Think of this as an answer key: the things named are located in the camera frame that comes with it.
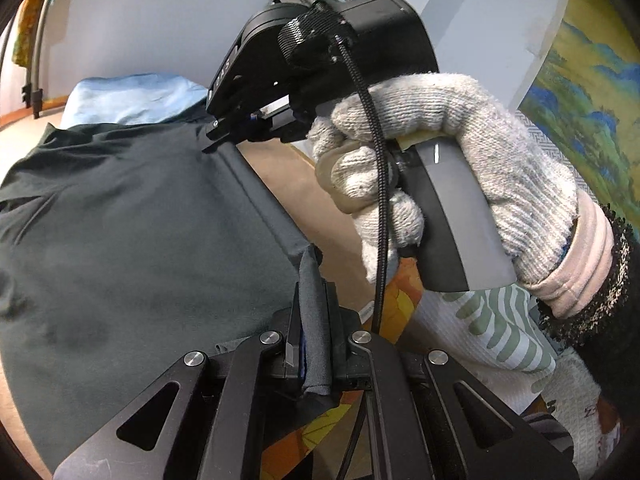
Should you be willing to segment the right white knit glove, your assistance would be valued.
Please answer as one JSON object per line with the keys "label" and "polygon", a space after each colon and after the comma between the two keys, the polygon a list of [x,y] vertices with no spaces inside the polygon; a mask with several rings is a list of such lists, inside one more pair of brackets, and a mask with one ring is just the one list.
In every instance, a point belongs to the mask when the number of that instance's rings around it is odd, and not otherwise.
{"label": "right white knit glove", "polygon": [[[401,76],[371,87],[370,95],[386,138],[428,131],[456,139],[488,201],[518,284],[532,292],[548,278],[574,240],[579,195],[588,195],[570,170],[548,156],[518,118],[469,76]],[[373,281],[378,170],[358,96],[317,118],[307,139],[318,182],[352,217],[367,279]]]}

